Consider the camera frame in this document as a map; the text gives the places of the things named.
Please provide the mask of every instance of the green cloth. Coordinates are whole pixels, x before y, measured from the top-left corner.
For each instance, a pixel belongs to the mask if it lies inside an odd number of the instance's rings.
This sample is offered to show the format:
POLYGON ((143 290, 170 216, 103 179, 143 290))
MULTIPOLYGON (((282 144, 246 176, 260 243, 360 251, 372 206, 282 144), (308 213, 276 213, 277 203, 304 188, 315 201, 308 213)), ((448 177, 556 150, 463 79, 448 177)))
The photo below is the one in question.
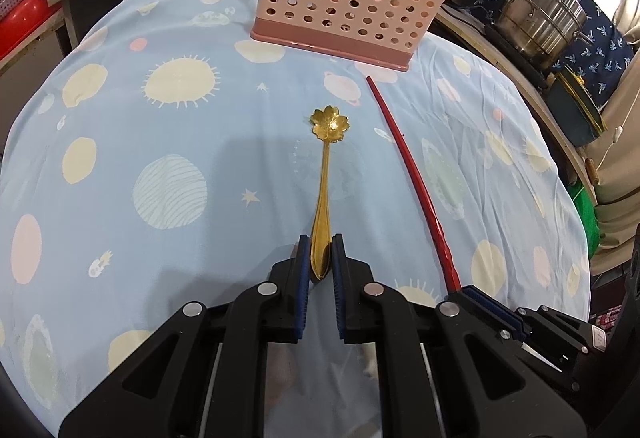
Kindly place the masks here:
POLYGON ((589 259, 593 257, 600 243, 600 229, 598 228, 598 220, 596 219, 596 210, 587 195, 587 191, 578 180, 575 185, 567 187, 569 195, 574 200, 574 205, 582 220, 584 233, 587 235, 587 248, 589 259))

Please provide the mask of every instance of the beige fabric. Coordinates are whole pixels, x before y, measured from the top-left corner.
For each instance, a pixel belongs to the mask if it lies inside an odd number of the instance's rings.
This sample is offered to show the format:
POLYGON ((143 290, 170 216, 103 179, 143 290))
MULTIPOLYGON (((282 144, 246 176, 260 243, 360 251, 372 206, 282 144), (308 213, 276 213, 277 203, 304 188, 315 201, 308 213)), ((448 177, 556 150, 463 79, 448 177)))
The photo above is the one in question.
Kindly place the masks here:
POLYGON ((616 127, 624 123, 620 139, 610 148, 598 170, 596 217, 601 239, 591 260, 592 275, 631 258, 636 227, 640 223, 640 99, 636 100, 639 89, 640 56, 636 54, 602 114, 609 129, 585 147, 586 156, 593 158, 598 166, 616 127))
POLYGON ((640 42, 640 0, 620 0, 613 23, 629 44, 640 42))

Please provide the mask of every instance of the wooden shelf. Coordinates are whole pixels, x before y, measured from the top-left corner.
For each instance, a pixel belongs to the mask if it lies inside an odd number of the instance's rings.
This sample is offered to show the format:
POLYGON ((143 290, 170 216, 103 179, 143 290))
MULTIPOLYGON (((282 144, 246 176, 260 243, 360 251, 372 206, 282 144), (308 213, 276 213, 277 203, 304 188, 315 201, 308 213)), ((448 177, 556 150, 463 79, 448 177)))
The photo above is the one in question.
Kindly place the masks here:
POLYGON ((25 56, 36 43, 55 32, 65 23, 62 10, 58 10, 37 29, 18 44, 7 56, 0 60, 0 75, 13 66, 22 56, 25 56))

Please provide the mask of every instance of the basket base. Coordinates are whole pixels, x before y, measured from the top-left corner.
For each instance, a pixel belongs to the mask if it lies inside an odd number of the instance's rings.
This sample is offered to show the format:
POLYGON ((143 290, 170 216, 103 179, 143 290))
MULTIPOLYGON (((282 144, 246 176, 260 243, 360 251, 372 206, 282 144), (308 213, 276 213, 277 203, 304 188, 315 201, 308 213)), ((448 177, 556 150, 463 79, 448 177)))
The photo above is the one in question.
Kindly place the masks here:
POLYGON ((339 56, 373 66, 406 71, 413 53, 404 53, 363 40, 350 39, 332 33, 318 32, 309 28, 293 26, 276 21, 255 18, 251 38, 261 42, 300 48, 309 52, 339 56))

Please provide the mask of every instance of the red chopstick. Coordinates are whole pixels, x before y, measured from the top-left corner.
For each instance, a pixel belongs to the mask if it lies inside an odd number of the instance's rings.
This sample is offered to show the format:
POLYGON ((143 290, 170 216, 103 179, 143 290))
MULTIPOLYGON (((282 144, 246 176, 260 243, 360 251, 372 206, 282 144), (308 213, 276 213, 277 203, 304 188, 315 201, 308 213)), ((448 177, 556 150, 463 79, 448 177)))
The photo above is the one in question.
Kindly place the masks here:
POLYGON ((369 87, 373 92, 373 96, 376 97, 376 101, 382 110, 382 114, 385 116, 386 124, 389 126, 389 129, 391 129, 394 139, 398 144, 400 153, 402 154, 404 165, 406 166, 409 176, 411 177, 411 181, 414 184, 415 193, 418 195, 418 200, 420 201, 422 211, 424 212, 424 217, 427 220, 427 225, 429 226, 431 238, 436 246, 436 252, 438 254, 438 259, 440 260, 440 267, 442 268, 442 274, 444 275, 444 282, 447 286, 447 291, 449 291, 449 293, 456 292, 462 288, 462 285, 460 284, 460 278, 458 277, 458 272, 456 272, 456 267, 453 265, 451 251, 447 244, 447 240, 444 237, 442 225, 438 221, 438 216, 433 208, 433 203, 431 202, 427 187, 424 186, 424 182, 420 176, 420 171, 415 165, 414 158, 409 152, 409 147, 407 147, 404 137, 402 137, 402 133, 398 129, 391 111, 389 111, 382 95, 380 95, 380 91, 370 76, 367 77, 367 84, 369 84, 369 87))

